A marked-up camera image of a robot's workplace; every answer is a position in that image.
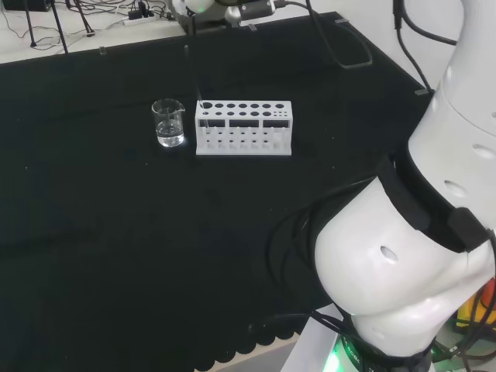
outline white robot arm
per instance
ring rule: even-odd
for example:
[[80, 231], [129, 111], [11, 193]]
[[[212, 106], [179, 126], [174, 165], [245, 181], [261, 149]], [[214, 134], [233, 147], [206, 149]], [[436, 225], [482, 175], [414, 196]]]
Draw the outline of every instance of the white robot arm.
[[[408, 145], [315, 241], [322, 286], [358, 334], [390, 357], [428, 350], [494, 276], [484, 232], [496, 228], [496, 1], [461, 1], [456, 51]], [[214, 0], [175, 2], [201, 12]], [[231, 6], [226, 18], [260, 18], [277, 7]]]

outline power strip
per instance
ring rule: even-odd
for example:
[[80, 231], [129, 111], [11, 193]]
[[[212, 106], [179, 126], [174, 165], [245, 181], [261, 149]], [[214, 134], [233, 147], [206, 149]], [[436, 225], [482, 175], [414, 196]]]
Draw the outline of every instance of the power strip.
[[124, 21], [124, 26], [129, 27], [129, 26], [135, 26], [135, 25], [141, 25], [143, 23], [150, 23], [158, 20], [158, 15], [155, 15], [153, 17], [148, 17], [148, 18], [138, 18], [138, 19], [133, 19], [132, 21], [127, 19]]

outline cable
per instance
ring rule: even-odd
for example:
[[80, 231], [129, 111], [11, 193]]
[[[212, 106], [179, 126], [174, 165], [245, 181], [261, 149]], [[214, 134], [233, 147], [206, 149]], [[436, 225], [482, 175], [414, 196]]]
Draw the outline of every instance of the cable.
[[[494, 263], [496, 264], [496, 235], [494, 234], [493, 230], [488, 230], [489, 233], [489, 242], [491, 244], [492, 250], [493, 250], [493, 256], [494, 256]], [[493, 292], [493, 295], [491, 297], [491, 301], [484, 312], [484, 316], [482, 319], [478, 322], [477, 326], [475, 329], [472, 329], [469, 331], [469, 334], [459, 343], [457, 343], [452, 349], [450, 349], [449, 353], [440, 355], [440, 356], [435, 356], [432, 358], [433, 363], [438, 363], [442, 362], [444, 360], [448, 360], [453, 358], [454, 356], [460, 355], [463, 357], [467, 354], [468, 350], [476, 343], [476, 341], [479, 340], [480, 334], [484, 331], [484, 329], [487, 327], [487, 320], [491, 316], [491, 313], [493, 312], [494, 306], [496, 305], [496, 291]], [[475, 311], [477, 309], [475, 306], [472, 308], [472, 312], [470, 315], [470, 326], [474, 324], [475, 320]], [[474, 359], [474, 360], [486, 360], [486, 359], [492, 359], [493, 357], [496, 357], [496, 351], [493, 353], [487, 354], [485, 356], [473, 356], [473, 355], [467, 355], [467, 359]]]
[[[496, 264], [496, 235], [493, 230], [488, 230], [489, 233], [489, 241], [491, 243], [494, 255], [494, 264]], [[493, 295], [491, 296], [491, 301], [484, 312], [482, 319], [479, 321], [479, 324], [476, 330], [468, 337], [468, 340], [464, 343], [465, 347], [471, 348], [472, 345], [478, 340], [478, 337], [484, 331], [484, 326], [486, 325], [491, 313], [493, 312], [494, 307], [496, 306], [496, 291], [493, 291]]]
[[401, 50], [403, 50], [403, 53], [405, 53], [405, 56], [412, 62], [413, 67], [417, 70], [418, 75], [422, 79], [425, 89], [429, 92], [430, 95], [434, 95], [434, 91], [429, 85], [429, 82], [427, 81], [427, 78], [425, 77], [424, 73], [422, 72], [422, 69], [420, 68], [419, 64], [417, 64], [417, 61], [415, 58], [408, 52], [408, 49], [406, 49], [405, 43], [403, 43], [403, 38], [401, 37], [401, 30], [396, 29], [396, 35], [398, 36], [398, 42], [400, 43]]
[[317, 198], [316, 200], [312, 201], [311, 203], [308, 203], [307, 205], [295, 210], [292, 213], [287, 214], [283, 219], [281, 219], [269, 232], [267, 235], [267, 240], [265, 242], [265, 247], [264, 247], [264, 252], [265, 252], [265, 263], [266, 263], [266, 268], [269, 273], [269, 276], [271, 280], [278, 286], [281, 287], [282, 282], [280, 282], [277, 279], [276, 274], [272, 270], [272, 266], [270, 265], [270, 249], [272, 247], [272, 242], [274, 241], [274, 237], [276, 232], [292, 217], [294, 217], [298, 213], [302, 213], [303, 211], [308, 210], [309, 208], [315, 207], [319, 202], [325, 201], [326, 199], [329, 198], [334, 198], [336, 196], [339, 196], [341, 194], [345, 194], [347, 192], [355, 190], [357, 187], [371, 182], [375, 176], [373, 177], [366, 177], [360, 181], [354, 182], [352, 184], [347, 184], [343, 186], [339, 186], [337, 188], [333, 188], [329, 191], [327, 191], [323, 196], [320, 198]]
[[3, 14], [3, 17], [5, 18], [5, 21], [7, 22], [7, 27], [14, 33], [17, 35], [18, 38], [22, 39], [22, 36], [20, 36], [14, 29], [12, 29], [9, 25], [9, 20], [7, 19], [7, 15], [4, 13], [3, 11], [3, 1], [0, 0], [0, 9], [2, 10], [2, 14]]
[[449, 45], [456, 45], [456, 41], [455, 40], [451, 40], [451, 39], [448, 39], [447, 37], [442, 37], [442, 36], [438, 36], [438, 35], [435, 35], [433, 33], [430, 33], [428, 31], [425, 31], [424, 29], [421, 29], [420, 27], [418, 27], [416, 24], [413, 23], [412, 19], [408, 16], [408, 13], [406, 11], [406, 7], [405, 7], [405, 0], [401, 0], [403, 2], [403, 19], [405, 20], [405, 23], [407, 25], [410, 26], [411, 29], [413, 29], [416, 33], [424, 36], [424, 37], [427, 37], [428, 39], [431, 39], [431, 40], [435, 40], [435, 41], [439, 41], [440, 43], [445, 43], [445, 44], [449, 44]]
[[403, 26], [404, 9], [405, 9], [404, 0], [393, 0], [394, 29], [396, 29], [396, 36], [398, 37], [398, 42], [400, 43], [401, 50], [403, 50], [405, 56], [410, 60], [410, 62], [412, 62], [413, 67], [417, 70], [417, 73], [422, 79], [425, 88], [427, 89], [429, 94], [434, 95], [434, 91], [429, 85], [427, 79], [425, 78], [422, 69], [420, 68], [419, 64], [417, 64], [415, 58], [410, 54], [410, 52], [408, 52], [405, 43], [403, 43], [403, 37], [401, 36], [401, 28]]
[[352, 70], [355, 68], [367, 67], [367, 66], [371, 66], [374, 63], [374, 58], [372, 56], [372, 53], [370, 52], [368, 45], [364, 41], [362, 41], [361, 37], [359, 35], [357, 35], [351, 29], [349, 29], [347, 27], [343, 27], [342, 25], [334, 22], [333, 25], [338, 26], [338, 27], [346, 30], [348, 33], [351, 33], [359, 40], [359, 42], [362, 44], [362, 47], [365, 49], [365, 52], [367, 53], [367, 56], [369, 59], [367, 62], [363, 62], [361, 64], [342, 64], [339, 61], [339, 59], [337, 58], [336, 54], [334, 53], [334, 50], [332, 49], [331, 45], [329, 44], [329, 41], [327, 40], [326, 33], [324, 32], [324, 29], [322, 28], [322, 24], [319, 21], [320, 14], [318, 14], [315, 10], [313, 10], [310, 0], [305, 0], [305, 1], [306, 1], [306, 5], [303, 5], [299, 2], [282, 1], [280, 7], [284, 7], [286, 5], [294, 5], [294, 6], [299, 6], [300, 8], [308, 10], [308, 14], [310, 15], [310, 19], [312, 20], [314, 27], [317, 29], [317, 33], [319, 34], [322, 42], [324, 43], [324, 47], [327, 50], [327, 53], [329, 54], [329, 56], [331, 57], [333, 62], [335, 62], [338, 66], [340, 66], [341, 68], [343, 68], [345, 70]]

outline black cable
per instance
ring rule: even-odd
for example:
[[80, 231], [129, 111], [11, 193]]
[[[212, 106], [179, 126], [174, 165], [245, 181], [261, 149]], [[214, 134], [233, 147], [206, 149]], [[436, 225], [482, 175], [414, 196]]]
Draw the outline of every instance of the black cable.
[[472, 369], [470, 368], [467, 357], [465, 355], [462, 355], [462, 361], [463, 361], [463, 366], [465, 367], [465, 371], [472, 372]]
[[[494, 231], [488, 230], [489, 233], [489, 241], [493, 250], [493, 256], [494, 256], [494, 262], [496, 263], [496, 235], [494, 234]], [[496, 305], [496, 291], [493, 292], [493, 295], [491, 297], [491, 301], [484, 313], [484, 316], [482, 319], [478, 322], [477, 326], [475, 327], [475, 330], [469, 331], [469, 334], [459, 343], [457, 343], [450, 351], [449, 353], [445, 353], [440, 356], [434, 356], [432, 358], [433, 363], [438, 363], [442, 362], [444, 360], [448, 360], [453, 358], [456, 355], [465, 355], [467, 354], [468, 350], [476, 343], [476, 341], [479, 340], [480, 334], [484, 331], [484, 329], [487, 327], [487, 321], [489, 317], [491, 316], [491, 313], [493, 312], [494, 306]], [[472, 312], [470, 315], [470, 325], [474, 323], [475, 320], [475, 314], [474, 311], [476, 311], [476, 307], [474, 306], [472, 308]], [[492, 359], [493, 357], [496, 357], [496, 351], [490, 354], [487, 354], [485, 356], [474, 356], [474, 355], [467, 355], [467, 359], [472, 359], [475, 358], [475, 360], [486, 360], [486, 359]]]
[[[489, 241], [491, 242], [493, 255], [494, 255], [494, 263], [496, 264], [496, 235], [493, 230], [488, 230], [489, 233]], [[468, 340], [464, 343], [466, 347], [466, 351], [472, 347], [472, 345], [478, 340], [481, 333], [484, 331], [484, 326], [487, 324], [489, 317], [491, 316], [494, 307], [496, 306], [496, 291], [493, 291], [493, 295], [491, 296], [491, 301], [489, 302], [482, 319], [479, 321], [479, 324], [476, 327], [476, 330], [469, 336]]]
[[435, 35], [433, 33], [430, 33], [428, 31], [425, 31], [424, 29], [421, 29], [420, 27], [418, 27], [416, 24], [413, 23], [412, 19], [408, 16], [405, 5], [403, 5], [402, 8], [403, 8], [402, 16], [403, 16], [403, 19], [405, 20], [405, 23], [408, 26], [410, 26], [410, 28], [413, 29], [416, 33], [418, 33], [424, 37], [427, 37], [428, 39], [439, 41], [440, 43], [445, 43], [445, 44], [449, 44], [449, 45], [456, 45], [455, 40], [451, 40], [451, 39], [448, 39], [447, 37]]
[[412, 62], [413, 67], [417, 70], [418, 75], [422, 79], [425, 89], [429, 92], [430, 95], [434, 95], [434, 91], [429, 85], [429, 82], [427, 81], [427, 78], [425, 77], [424, 73], [422, 72], [422, 69], [420, 68], [419, 64], [417, 64], [417, 61], [415, 58], [408, 52], [408, 49], [405, 46], [405, 43], [403, 43], [403, 38], [401, 37], [401, 29], [396, 29], [396, 35], [398, 36], [398, 42], [400, 43], [401, 50], [403, 50], [403, 53], [405, 53], [405, 56]]
[[270, 265], [270, 249], [272, 247], [272, 242], [274, 241], [275, 234], [279, 229], [291, 218], [293, 218], [295, 215], [298, 213], [302, 213], [304, 211], [307, 211], [309, 208], [314, 207], [317, 205], [319, 202], [325, 201], [326, 199], [329, 198], [334, 198], [337, 196], [340, 196], [341, 194], [345, 194], [349, 191], [355, 190], [358, 186], [361, 186], [363, 184], [371, 182], [375, 176], [373, 177], [366, 177], [360, 181], [354, 182], [352, 184], [347, 184], [343, 186], [339, 186], [337, 188], [333, 188], [329, 191], [327, 191], [323, 196], [320, 198], [317, 198], [316, 200], [308, 203], [307, 205], [298, 208], [297, 210], [287, 214], [283, 219], [281, 219], [270, 231], [269, 234], [267, 235], [267, 240], [265, 242], [265, 247], [264, 247], [264, 252], [265, 252], [265, 264], [267, 271], [269, 273], [270, 279], [279, 287], [281, 288], [282, 283], [277, 279], [277, 275], [274, 273], [272, 270], [272, 266]]
[[372, 53], [370, 52], [369, 47], [367, 46], [367, 44], [364, 41], [362, 41], [362, 39], [355, 32], [348, 29], [347, 27], [343, 27], [339, 24], [333, 23], [334, 25], [339, 26], [340, 28], [346, 30], [348, 33], [352, 33], [360, 41], [360, 43], [362, 44], [362, 47], [365, 49], [365, 52], [367, 53], [367, 56], [369, 58], [369, 60], [367, 62], [364, 62], [362, 64], [352, 64], [352, 65], [342, 64], [339, 61], [339, 59], [337, 58], [336, 54], [334, 53], [334, 50], [332, 49], [332, 47], [331, 47], [331, 45], [327, 39], [326, 33], [325, 33], [324, 29], [322, 28], [322, 24], [319, 21], [320, 15], [315, 10], [313, 10], [310, 0], [305, 0], [305, 2], [306, 2], [306, 5], [303, 5], [299, 2], [293, 2], [293, 1], [284, 1], [284, 2], [281, 2], [281, 4], [282, 4], [282, 6], [286, 6], [286, 5], [299, 6], [300, 8], [308, 10], [308, 14], [310, 15], [310, 19], [312, 20], [312, 23], [313, 23], [314, 27], [316, 28], [317, 33], [320, 36], [320, 39], [324, 43], [324, 47], [327, 50], [327, 53], [329, 54], [329, 56], [331, 57], [331, 59], [334, 63], [336, 63], [338, 66], [340, 66], [341, 68], [343, 68], [345, 70], [351, 70], [354, 68], [371, 66], [374, 63], [374, 58], [372, 56]]

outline black tablecloth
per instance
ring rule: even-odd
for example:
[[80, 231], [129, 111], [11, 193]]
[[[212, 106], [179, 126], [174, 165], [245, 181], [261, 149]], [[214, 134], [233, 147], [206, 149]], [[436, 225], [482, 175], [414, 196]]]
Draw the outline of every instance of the black tablecloth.
[[[364, 60], [337, 18], [336, 54]], [[292, 157], [195, 156], [186, 43], [204, 99], [293, 102]], [[190, 372], [253, 348], [251, 322], [298, 308], [267, 276], [272, 226], [372, 172], [428, 104], [373, 54], [339, 69], [302, 18], [0, 66], [0, 369]], [[185, 105], [187, 146], [158, 145], [158, 98]]]

